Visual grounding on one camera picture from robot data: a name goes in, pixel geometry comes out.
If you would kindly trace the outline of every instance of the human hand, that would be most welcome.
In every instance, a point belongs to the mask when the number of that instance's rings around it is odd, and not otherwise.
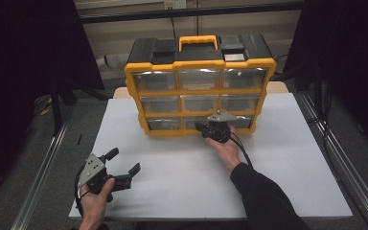
[[[235,128],[233,126],[230,126],[230,130],[235,133]],[[224,144],[209,137],[205,140],[217,151],[220,160],[230,173],[241,163],[241,160],[239,159],[238,145],[232,140],[229,139],[229,141]]]
[[[80,230],[96,230],[100,228],[104,221],[106,208],[106,198],[111,192],[115,184],[114,178],[109,178],[103,185],[101,192],[98,195],[89,192],[88,185],[83,185],[80,188],[82,195],[81,204],[83,210],[82,224]]]

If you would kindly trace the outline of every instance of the yellow storage organizer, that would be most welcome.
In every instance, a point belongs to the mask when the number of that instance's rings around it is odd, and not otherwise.
[[[136,39],[125,67],[139,123],[150,136],[199,134],[217,110],[252,133],[276,62],[260,34]]]

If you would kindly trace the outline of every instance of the white tabletop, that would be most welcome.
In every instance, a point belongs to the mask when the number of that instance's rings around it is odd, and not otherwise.
[[[109,100],[93,148],[110,174],[142,170],[130,190],[113,193],[105,216],[117,220],[244,219],[229,173],[200,135],[148,137],[133,99]],[[277,182],[301,217],[348,217],[345,198],[292,94],[268,94],[253,135],[241,135],[256,171]],[[69,217],[80,218],[73,204]]]

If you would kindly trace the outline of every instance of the sleeve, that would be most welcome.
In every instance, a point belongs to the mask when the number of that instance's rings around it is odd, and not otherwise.
[[[250,229],[309,229],[274,181],[244,163],[232,171],[231,180],[241,193]]]

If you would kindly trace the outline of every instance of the metal frame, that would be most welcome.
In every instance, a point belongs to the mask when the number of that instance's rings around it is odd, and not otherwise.
[[[13,222],[13,225],[11,226],[11,230],[27,229],[33,211],[35,210],[35,206],[38,202],[38,199],[40,198],[41,191],[43,190],[46,178],[49,174],[50,169],[52,168],[53,162],[58,153],[58,148],[62,142],[68,124],[71,121],[73,110],[74,110],[73,106],[68,107],[68,111],[65,116],[66,117],[65,121],[61,129],[59,130],[57,136],[53,138],[52,143],[50,144],[50,147],[47,150],[43,163],[41,164],[37,176],[34,179],[34,183],[30,191],[28,192],[25,201],[23,201],[22,207],[20,208],[20,211],[17,214],[16,219]]]
[[[303,100],[304,105],[306,106],[310,115],[313,118],[318,118],[313,108],[314,103],[311,100],[311,98],[303,94],[301,95],[301,99]],[[316,126],[318,127],[319,131],[324,133],[326,126],[324,122],[317,122]],[[339,142],[336,140],[336,137],[334,136],[334,133],[331,131],[329,127],[327,127],[327,133],[328,133],[327,144],[331,149],[333,156],[336,158],[339,166],[348,177],[349,182],[353,186],[355,192],[357,193],[358,197],[360,198],[361,202],[363,203],[364,207],[368,212],[368,186],[357,172],[355,166],[352,164],[348,155],[340,146]]]
[[[86,15],[80,18],[61,19],[60,22],[80,22],[82,24],[103,23],[115,21],[133,21],[144,19],[172,18],[172,17],[188,17],[188,16],[205,16],[217,14],[234,14],[248,12],[283,12],[302,10],[306,5],[305,2],[293,3],[274,3],[248,5],[239,7],[219,7],[219,8],[197,8],[197,9],[181,9],[170,11],[141,11],[115,14]]]

